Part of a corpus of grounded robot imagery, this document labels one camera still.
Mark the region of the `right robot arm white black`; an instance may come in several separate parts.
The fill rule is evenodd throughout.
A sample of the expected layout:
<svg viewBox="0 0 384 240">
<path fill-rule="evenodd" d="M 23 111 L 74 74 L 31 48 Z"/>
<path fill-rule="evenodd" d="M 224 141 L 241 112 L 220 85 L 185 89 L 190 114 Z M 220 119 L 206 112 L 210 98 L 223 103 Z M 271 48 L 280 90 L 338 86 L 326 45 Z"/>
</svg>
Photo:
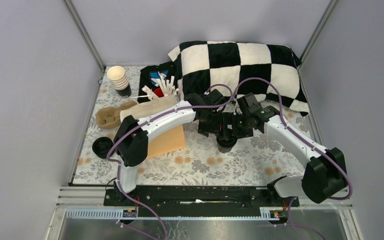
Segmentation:
<svg viewBox="0 0 384 240">
<path fill-rule="evenodd" d="M 283 117 L 281 111 L 263 107 L 254 94 L 240 97 L 237 104 L 240 114 L 233 114 L 232 129 L 239 134 L 235 138 L 247 137 L 244 132 L 259 130 L 279 142 L 304 167 L 301 176 L 281 177 L 269 184 L 267 201 L 273 206 L 281 205 L 288 197 L 307 197 L 314 203 L 336 199 L 335 194 L 349 188 L 342 151 L 312 141 Z"/>
</svg>

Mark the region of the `stack of paper cups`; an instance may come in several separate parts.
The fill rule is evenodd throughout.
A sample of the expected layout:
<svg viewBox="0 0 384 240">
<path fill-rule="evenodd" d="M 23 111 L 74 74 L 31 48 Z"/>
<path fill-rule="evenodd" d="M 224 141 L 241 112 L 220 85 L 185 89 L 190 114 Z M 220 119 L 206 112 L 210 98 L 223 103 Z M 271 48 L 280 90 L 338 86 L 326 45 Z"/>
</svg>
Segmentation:
<svg viewBox="0 0 384 240">
<path fill-rule="evenodd" d="M 110 67 L 106 75 L 112 87 L 121 97 L 128 98 L 132 94 L 129 78 L 122 66 Z"/>
</svg>

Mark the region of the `single black paper cup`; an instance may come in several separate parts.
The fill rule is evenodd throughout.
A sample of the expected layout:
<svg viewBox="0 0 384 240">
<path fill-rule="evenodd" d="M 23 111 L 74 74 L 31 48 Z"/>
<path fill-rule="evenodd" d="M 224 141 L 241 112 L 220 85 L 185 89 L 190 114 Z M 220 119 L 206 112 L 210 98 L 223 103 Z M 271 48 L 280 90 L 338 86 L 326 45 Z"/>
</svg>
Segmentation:
<svg viewBox="0 0 384 240">
<path fill-rule="evenodd" d="M 217 138 L 216 141 L 217 141 L 218 150 L 221 153 L 228 153 L 236 145 L 237 138 L 232 138 L 232 139 L 227 139 L 227 140 L 221 140 L 221 139 Z"/>
</svg>

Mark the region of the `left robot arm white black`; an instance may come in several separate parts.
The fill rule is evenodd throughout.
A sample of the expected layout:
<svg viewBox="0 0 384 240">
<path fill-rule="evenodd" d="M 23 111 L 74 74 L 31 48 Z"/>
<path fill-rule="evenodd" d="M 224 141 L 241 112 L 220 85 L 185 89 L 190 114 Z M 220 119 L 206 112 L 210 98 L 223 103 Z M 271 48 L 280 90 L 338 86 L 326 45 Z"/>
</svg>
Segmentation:
<svg viewBox="0 0 384 240">
<path fill-rule="evenodd" d="M 217 89 L 204 94 L 192 93 L 172 107 L 153 115 L 139 119 L 132 115 L 125 117 L 107 154 L 107 160 L 118 165 L 116 200 L 124 206 L 134 201 L 137 167 L 147 158 L 151 141 L 179 125 L 196 120 L 212 120 L 215 112 L 229 104 L 233 97 L 233 93 L 224 96 Z"/>
</svg>

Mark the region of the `white brown paper bag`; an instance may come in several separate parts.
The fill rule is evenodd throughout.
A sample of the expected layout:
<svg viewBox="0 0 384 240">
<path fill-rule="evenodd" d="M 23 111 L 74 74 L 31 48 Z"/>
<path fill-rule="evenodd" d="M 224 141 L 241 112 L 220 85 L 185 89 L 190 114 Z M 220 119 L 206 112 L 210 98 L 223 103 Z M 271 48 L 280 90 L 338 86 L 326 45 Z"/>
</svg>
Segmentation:
<svg viewBox="0 0 384 240">
<path fill-rule="evenodd" d="M 167 110 L 177 103 L 173 95 L 164 96 L 158 100 L 137 103 L 135 100 L 120 105 L 120 120 L 132 115 L 135 119 L 149 117 Z M 159 135 L 153 139 L 148 146 L 147 159 L 167 154 L 182 149 L 186 146 L 184 130 L 181 125 Z"/>
</svg>

